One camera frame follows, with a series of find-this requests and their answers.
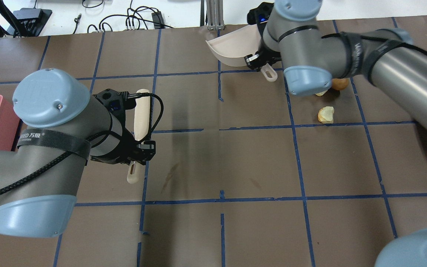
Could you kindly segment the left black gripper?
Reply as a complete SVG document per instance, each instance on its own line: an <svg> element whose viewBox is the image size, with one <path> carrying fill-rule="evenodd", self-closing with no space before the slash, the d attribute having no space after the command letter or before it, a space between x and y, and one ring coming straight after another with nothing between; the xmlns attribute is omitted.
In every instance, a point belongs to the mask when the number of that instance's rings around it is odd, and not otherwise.
<svg viewBox="0 0 427 267"><path fill-rule="evenodd" d="M137 100L146 99L151 104L151 98L156 94L150 92L129 93L112 89L103 90L93 97L100 102L110 115L110 125L107 130L100 131L90 137L92 143L90 160L105 164L127 164L137 162L146 165L156 154L156 142L151 140L156 123L148 118L148 131L141 134L138 141L126 128L126 111L140 108Z"/></svg>

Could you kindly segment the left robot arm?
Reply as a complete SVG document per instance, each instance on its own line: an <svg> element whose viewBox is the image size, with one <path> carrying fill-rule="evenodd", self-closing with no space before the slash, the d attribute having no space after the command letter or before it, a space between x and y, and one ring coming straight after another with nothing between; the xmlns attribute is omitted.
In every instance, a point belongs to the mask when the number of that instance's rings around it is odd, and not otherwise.
<svg viewBox="0 0 427 267"><path fill-rule="evenodd" d="M46 68L18 84L12 103L27 128L16 152L0 150L1 235L61 235L88 161L125 164L135 184L156 154L151 136L164 103L147 89L92 95L65 71Z"/></svg>

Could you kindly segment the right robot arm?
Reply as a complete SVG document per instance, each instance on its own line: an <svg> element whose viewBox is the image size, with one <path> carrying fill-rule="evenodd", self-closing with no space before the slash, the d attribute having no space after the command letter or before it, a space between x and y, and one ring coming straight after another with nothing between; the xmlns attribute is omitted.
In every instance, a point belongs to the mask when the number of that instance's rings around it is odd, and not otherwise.
<svg viewBox="0 0 427 267"><path fill-rule="evenodd" d="M332 86L334 78L363 75L427 129L427 51L413 44L403 29L368 33L339 32L322 36L316 16L321 0L276 0L267 10L250 10L261 42L244 57L259 70L281 61L288 89L309 96Z"/></svg>

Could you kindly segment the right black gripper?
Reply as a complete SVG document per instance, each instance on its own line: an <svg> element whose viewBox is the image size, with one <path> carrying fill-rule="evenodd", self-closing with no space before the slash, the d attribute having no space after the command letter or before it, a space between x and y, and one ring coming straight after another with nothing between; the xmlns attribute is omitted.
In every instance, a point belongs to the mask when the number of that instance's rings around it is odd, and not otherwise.
<svg viewBox="0 0 427 267"><path fill-rule="evenodd" d="M254 54L245 56L247 67L255 71L260 71L266 64L273 65L281 61L280 53L268 48L263 40L263 33L273 7L274 4L271 2L261 2L258 7L249 10L247 14L247 23L256 26L260 36L257 51Z"/></svg>

